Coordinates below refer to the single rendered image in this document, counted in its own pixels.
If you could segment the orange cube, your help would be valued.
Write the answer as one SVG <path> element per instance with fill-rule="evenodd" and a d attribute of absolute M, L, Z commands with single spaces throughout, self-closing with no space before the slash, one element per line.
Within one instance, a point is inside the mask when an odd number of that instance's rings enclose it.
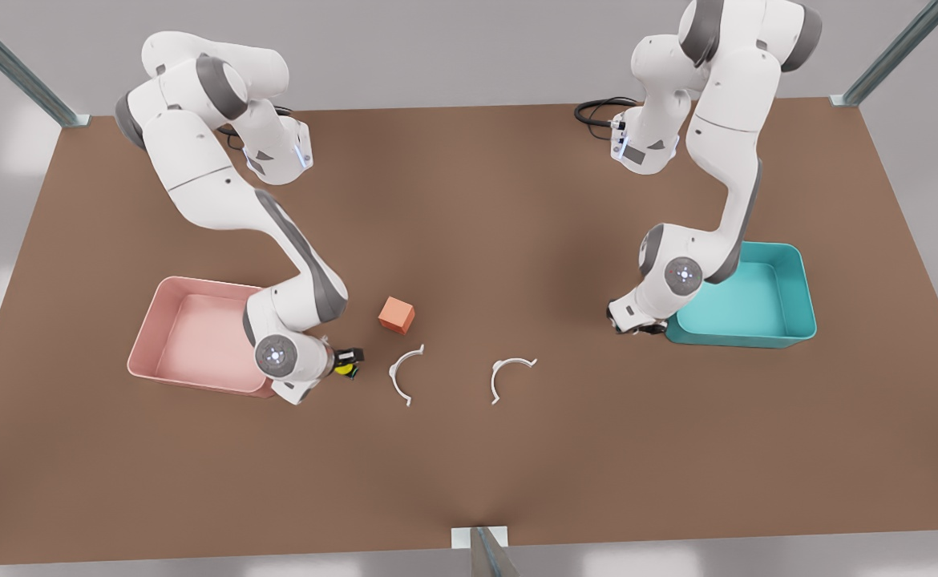
<path fill-rule="evenodd" d="M 382 306 L 378 321 L 390 331 L 406 335 L 415 317 L 413 305 L 394 297 L 389 297 Z"/>

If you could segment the blue storage box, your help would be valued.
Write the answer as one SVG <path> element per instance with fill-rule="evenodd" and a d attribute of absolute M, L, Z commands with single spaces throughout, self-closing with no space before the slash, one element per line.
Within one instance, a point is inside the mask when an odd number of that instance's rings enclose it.
<path fill-rule="evenodd" d="M 669 319 L 665 336 L 684 345 L 784 349 L 816 333 L 802 253 L 790 244 L 745 241 L 735 273 L 703 284 Z"/>

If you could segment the silver frame post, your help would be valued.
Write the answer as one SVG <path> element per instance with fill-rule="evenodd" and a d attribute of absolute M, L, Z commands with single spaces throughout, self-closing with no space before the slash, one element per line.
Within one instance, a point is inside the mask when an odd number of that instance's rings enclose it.
<path fill-rule="evenodd" d="M 469 550 L 471 577 L 521 577 L 508 545 L 507 526 L 451 528 L 451 548 Z"/>
<path fill-rule="evenodd" d="M 0 40 L 0 72 L 62 128 L 88 127 L 89 115 L 74 112 Z"/>
<path fill-rule="evenodd" d="M 937 27 L 938 0 L 928 0 L 846 91 L 828 96 L 829 103 L 833 108 L 858 108 Z"/>

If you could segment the pink storage box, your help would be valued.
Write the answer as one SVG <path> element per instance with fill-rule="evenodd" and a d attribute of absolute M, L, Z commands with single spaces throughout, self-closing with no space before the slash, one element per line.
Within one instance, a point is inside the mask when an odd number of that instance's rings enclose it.
<path fill-rule="evenodd" d="M 272 397 L 242 325 L 256 286 L 183 276 L 157 286 L 126 361 L 133 377 L 193 389 Z"/>

